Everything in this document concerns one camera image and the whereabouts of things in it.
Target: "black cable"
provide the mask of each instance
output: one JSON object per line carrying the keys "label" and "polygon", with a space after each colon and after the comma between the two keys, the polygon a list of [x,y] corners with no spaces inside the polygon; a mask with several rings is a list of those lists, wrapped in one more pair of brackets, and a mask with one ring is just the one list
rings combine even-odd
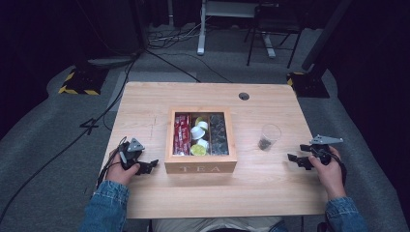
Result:
{"label": "black cable", "polygon": [[102,122],[103,122],[103,125],[106,127],[107,130],[112,131],[112,129],[109,128],[105,123],[105,115],[102,117]]}
{"label": "black cable", "polygon": [[151,55],[153,55],[153,56],[159,58],[160,60],[162,60],[162,61],[165,62],[166,64],[168,64],[168,65],[174,67],[175,69],[181,71],[182,73],[185,73],[185,74],[189,75],[189,76],[192,77],[194,80],[196,80],[196,82],[199,82],[199,83],[201,82],[201,81],[200,81],[199,79],[197,79],[195,76],[193,76],[193,75],[191,75],[190,73],[186,72],[185,70],[183,70],[183,69],[181,69],[181,68],[179,68],[179,67],[177,67],[177,66],[171,64],[170,62],[168,62],[167,60],[163,59],[163,58],[160,57],[159,55],[157,55],[157,54],[151,52],[150,50],[145,49],[145,51],[147,51],[149,54],[151,54]]}
{"label": "black cable", "polygon": [[34,179],[41,171],[43,171],[49,164],[51,164],[54,160],[56,160],[56,159],[57,159],[58,157],[60,157],[63,153],[65,153],[69,148],[71,148],[71,147],[75,144],[75,142],[77,142],[85,133],[87,133],[88,130],[91,129],[91,128],[115,105],[115,103],[119,100],[119,98],[120,98],[120,96],[121,96],[121,93],[122,93],[123,90],[124,90],[124,87],[125,87],[125,85],[126,85],[126,83],[127,83],[127,81],[128,81],[128,77],[129,77],[129,74],[130,74],[130,70],[131,70],[133,64],[135,63],[135,61],[137,60],[137,57],[139,57],[139,56],[136,56],[135,59],[132,61],[132,64],[130,65],[130,68],[129,68],[128,71],[127,71],[126,79],[125,79],[125,81],[124,81],[124,83],[123,83],[123,86],[121,87],[120,93],[118,93],[116,99],[112,102],[112,104],[111,104],[96,120],[93,120],[93,121],[92,121],[91,126],[90,126],[88,129],[84,130],[75,140],[73,140],[73,142],[71,142],[67,147],[65,147],[61,152],[59,152],[57,155],[55,155],[53,158],[51,158],[48,162],[46,162],[46,163],[45,163],[41,168],[39,168],[33,175],[31,175],[31,177],[30,177],[29,179],[27,179],[27,181],[25,181],[25,182],[23,183],[23,185],[21,185],[21,187],[15,192],[15,194],[12,196],[12,198],[11,198],[11,199],[9,200],[9,202],[7,203],[6,207],[3,209],[3,212],[2,212],[1,217],[0,217],[0,225],[1,225],[1,222],[3,221],[3,219],[4,219],[4,216],[5,216],[6,213],[7,213],[7,210],[9,209],[10,205],[13,203],[13,201],[14,201],[15,198],[18,196],[18,194],[27,186],[27,184],[30,183],[30,181],[33,180],[33,179]]}
{"label": "black cable", "polygon": [[76,4],[78,5],[78,7],[81,9],[82,13],[84,14],[84,16],[87,18],[88,23],[90,24],[91,28],[93,29],[94,33],[96,34],[97,38],[100,40],[100,42],[110,51],[114,52],[115,54],[118,55],[131,55],[129,53],[121,53],[118,51],[121,51],[121,49],[112,49],[108,44],[106,44],[106,42],[103,40],[103,38],[100,36],[99,32],[97,31],[96,27],[94,26],[93,22],[91,21],[90,17],[88,16],[88,14],[85,12],[84,8],[82,7],[82,5],[78,2],[78,0],[75,0]]}
{"label": "black cable", "polygon": [[[172,35],[173,32],[175,32],[175,30],[162,30],[162,31],[152,31],[152,32],[148,32],[148,36],[147,38],[150,39],[152,41],[159,41],[159,40],[165,40],[167,38],[171,38],[171,37],[186,37],[187,35],[189,35],[191,32],[195,31],[195,29],[198,26],[192,27],[191,29],[186,29],[186,30],[182,30],[180,29],[178,34]],[[163,32],[169,32],[167,36],[165,36],[163,34]]]}
{"label": "black cable", "polygon": [[335,159],[335,161],[338,163],[338,165],[340,166],[341,169],[341,181],[343,183],[343,185],[346,184],[346,178],[347,178],[347,168],[346,165],[344,165],[344,163],[340,160],[340,158],[333,154],[333,153],[329,153],[326,151],[322,151],[324,154],[330,156],[331,158]]}
{"label": "black cable", "polygon": [[[168,36],[164,36],[161,31],[152,32],[152,33],[160,33],[161,35],[159,37],[157,37],[157,35],[154,36],[154,38],[152,40],[150,40],[150,36],[147,36],[147,41],[148,41],[148,46],[147,47],[150,48],[150,49],[170,48],[171,46],[173,46],[177,42],[188,41],[188,40],[192,39],[193,37],[198,37],[200,35],[199,33],[196,34],[196,32],[200,31],[200,26],[201,26],[201,24],[197,24],[194,27],[192,27],[191,29],[185,30],[184,32],[182,32],[182,30],[180,29],[179,33],[176,34],[176,35],[172,35],[172,33],[175,32],[175,30],[171,30],[171,32],[168,34]],[[159,41],[163,41],[162,45],[154,45],[153,44],[153,42],[159,42]]]}
{"label": "black cable", "polygon": [[109,165],[109,166],[108,166],[108,169],[109,169],[110,167],[112,167],[113,165],[118,164],[118,163],[121,163],[121,162],[114,162],[114,163],[111,163],[111,165]]}
{"label": "black cable", "polygon": [[97,179],[96,183],[96,189],[99,188],[100,184],[103,182],[103,178],[105,177],[106,171],[114,164],[117,164],[119,162],[112,163],[112,160],[114,160],[115,155],[117,155],[118,151],[120,150],[120,146],[122,143],[124,143],[127,140],[127,137],[125,136],[123,139],[121,139],[120,143],[118,144],[117,148],[111,153],[111,156],[109,157],[108,161],[105,163],[103,166],[102,171],[100,172],[99,178]]}
{"label": "black cable", "polygon": [[202,62],[210,71],[214,72],[215,74],[217,74],[220,78],[226,80],[229,83],[233,83],[231,80],[225,78],[223,75],[221,75],[220,73],[216,72],[215,70],[213,70],[211,67],[209,67],[203,60],[199,59],[198,57],[195,57],[193,55],[189,55],[186,53],[176,53],[176,54],[169,54],[169,53],[161,53],[161,54],[157,54],[157,55],[186,55],[186,56],[190,56],[200,62]]}

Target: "chair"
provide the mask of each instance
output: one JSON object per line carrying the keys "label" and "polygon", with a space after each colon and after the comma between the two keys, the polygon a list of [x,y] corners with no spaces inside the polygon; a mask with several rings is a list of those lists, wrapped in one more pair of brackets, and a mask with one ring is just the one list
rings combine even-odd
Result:
{"label": "chair", "polygon": [[[259,1],[258,6],[256,6],[254,10],[252,26],[249,28],[247,36],[245,37],[246,42],[250,31],[252,31],[247,66],[249,66],[254,37],[257,31],[261,34],[284,36],[284,39],[278,47],[275,47],[275,49],[292,50],[289,62],[287,64],[287,69],[289,69],[296,47],[298,46],[299,39],[301,38],[302,31],[305,29],[303,23],[304,16],[303,14],[302,16],[298,14],[297,10],[300,10],[300,8],[297,9],[297,4],[298,3],[291,2],[291,0]],[[281,48],[280,46],[282,46],[292,34],[297,35],[293,48]]]}
{"label": "chair", "polygon": [[[330,231],[334,231],[332,229],[332,227],[328,226],[327,222],[320,222],[319,224],[317,224],[316,232],[326,232],[326,231],[328,231],[327,229],[330,229]],[[151,219],[150,219],[150,222],[147,226],[147,232],[154,232],[153,223],[152,223]]]}

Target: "yellow and black tape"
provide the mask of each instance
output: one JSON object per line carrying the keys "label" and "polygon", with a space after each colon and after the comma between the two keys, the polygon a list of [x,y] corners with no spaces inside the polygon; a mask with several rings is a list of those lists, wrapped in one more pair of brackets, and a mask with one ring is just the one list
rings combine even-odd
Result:
{"label": "yellow and black tape", "polygon": [[287,80],[287,84],[293,87],[293,80],[292,80],[292,76],[293,75],[304,75],[305,73],[303,72],[291,72],[286,76],[286,80]]}
{"label": "yellow and black tape", "polygon": [[76,72],[76,69],[73,69],[58,93],[100,95],[107,73],[108,71]]}

